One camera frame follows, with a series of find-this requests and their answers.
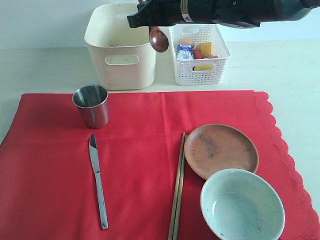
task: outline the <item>butter knife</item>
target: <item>butter knife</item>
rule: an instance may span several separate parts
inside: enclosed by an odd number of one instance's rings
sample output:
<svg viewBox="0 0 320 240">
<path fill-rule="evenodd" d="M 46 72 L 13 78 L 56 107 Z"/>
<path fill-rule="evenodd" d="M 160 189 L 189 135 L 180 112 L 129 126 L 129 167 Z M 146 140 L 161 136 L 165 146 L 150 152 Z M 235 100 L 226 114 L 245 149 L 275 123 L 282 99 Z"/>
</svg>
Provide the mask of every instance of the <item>butter knife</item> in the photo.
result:
<svg viewBox="0 0 320 240">
<path fill-rule="evenodd" d="M 102 226 L 102 229 L 105 230 L 109 227 L 109 224 L 107 219 L 107 210 L 106 210 L 106 204 L 105 204 L 104 191 L 103 191 L 102 182 L 101 182 L 98 149 L 97 149 L 96 137 L 94 134 L 90 136 L 89 152 L 90 152 L 91 165 L 92 165 L 94 176 L 95 176 L 101 226 Z"/>
</svg>

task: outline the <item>knife handle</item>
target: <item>knife handle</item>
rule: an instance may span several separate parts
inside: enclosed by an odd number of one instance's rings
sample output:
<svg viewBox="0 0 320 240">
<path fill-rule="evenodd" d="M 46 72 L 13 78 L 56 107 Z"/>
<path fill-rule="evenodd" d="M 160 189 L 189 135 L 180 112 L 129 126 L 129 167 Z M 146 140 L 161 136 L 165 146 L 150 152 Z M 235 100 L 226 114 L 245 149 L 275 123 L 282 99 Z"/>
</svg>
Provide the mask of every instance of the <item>knife handle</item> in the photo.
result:
<svg viewBox="0 0 320 240">
<path fill-rule="evenodd" d="M 104 191 L 102 188 L 100 172 L 95 173 L 95 182 L 96 182 L 96 190 L 98 195 L 101 226 L 102 226 L 102 229 L 107 229 L 109 227 L 109 224 L 107 219 L 107 210 L 106 210 L 105 197 L 104 197 Z"/>
</svg>

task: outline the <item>wooden chopsticks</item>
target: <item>wooden chopsticks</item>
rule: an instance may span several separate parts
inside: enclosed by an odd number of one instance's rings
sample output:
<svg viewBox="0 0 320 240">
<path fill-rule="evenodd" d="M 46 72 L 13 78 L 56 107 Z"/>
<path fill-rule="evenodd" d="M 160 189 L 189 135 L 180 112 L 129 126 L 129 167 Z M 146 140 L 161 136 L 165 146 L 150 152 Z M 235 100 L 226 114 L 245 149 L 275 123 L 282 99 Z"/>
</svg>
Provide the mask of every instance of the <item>wooden chopsticks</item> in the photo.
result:
<svg viewBox="0 0 320 240">
<path fill-rule="evenodd" d="M 184 176 L 185 176 L 184 146 L 185 146 L 186 138 L 187 138 L 187 135 L 184 132 L 182 135 L 182 140 L 181 140 L 178 169 L 177 169 L 176 178 L 175 178 L 175 189 L 174 189 L 174 197 L 173 197 L 173 204 L 172 204 L 172 212 L 171 212 L 171 221 L 170 221 L 168 240 L 177 240 L 178 239 L 181 198 L 182 198 L 182 189 L 183 189 L 183 185 L 184 185 Z"/>
</svg>

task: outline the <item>clay plate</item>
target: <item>clay plate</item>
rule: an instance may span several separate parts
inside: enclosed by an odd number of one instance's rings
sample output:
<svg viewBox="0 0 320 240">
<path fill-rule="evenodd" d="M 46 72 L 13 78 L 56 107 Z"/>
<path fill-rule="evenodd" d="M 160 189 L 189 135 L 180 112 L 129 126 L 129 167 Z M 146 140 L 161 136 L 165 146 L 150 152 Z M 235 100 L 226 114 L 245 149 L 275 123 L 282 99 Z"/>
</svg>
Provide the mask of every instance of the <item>clay plate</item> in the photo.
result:
<svg viewBox="0 0 320 240">
<path fill-rule="evenodd" d="M 223 169 L 255 173 L 259 154 L 240 130 L 224 124 L 208 124 L 193 130 L 184 143 L 185 159 L 192 170 L 207 180 Z"/>
</svg>

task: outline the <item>white plastic bin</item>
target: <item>white plastic bin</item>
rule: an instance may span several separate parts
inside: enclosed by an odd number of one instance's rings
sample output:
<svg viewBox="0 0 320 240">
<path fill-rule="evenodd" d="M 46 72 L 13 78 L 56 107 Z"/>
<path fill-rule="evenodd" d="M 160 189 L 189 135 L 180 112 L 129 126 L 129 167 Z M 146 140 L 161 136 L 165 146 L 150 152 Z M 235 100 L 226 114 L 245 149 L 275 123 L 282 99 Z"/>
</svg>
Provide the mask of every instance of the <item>white plastic bin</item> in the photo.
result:
<svg viewBox="0 0 320 240">
<path fill-rule="evenodd" d="M 193 38 L 195 45 L 212 42 L 212 54 L 219 58 L 178 60 L 177 43 L 182 38 Z M 217 84 L 221 81 L 230 51 L 215 24 L 176 24 L 170 27 L 171 54 L 175 81 L 178 85 Z M 211 70 L 194 71 L 195 66 L 212 65 Z"/>
<path fill-rule="evenodd" d="M 134 90 L 155 81 L 156 51 L 148 27 L 130 28 L 127 15 L 136 3 L 109 3 L 97 7 L 84 40 L 100 84 L 109 90 Z"/>
</svg>

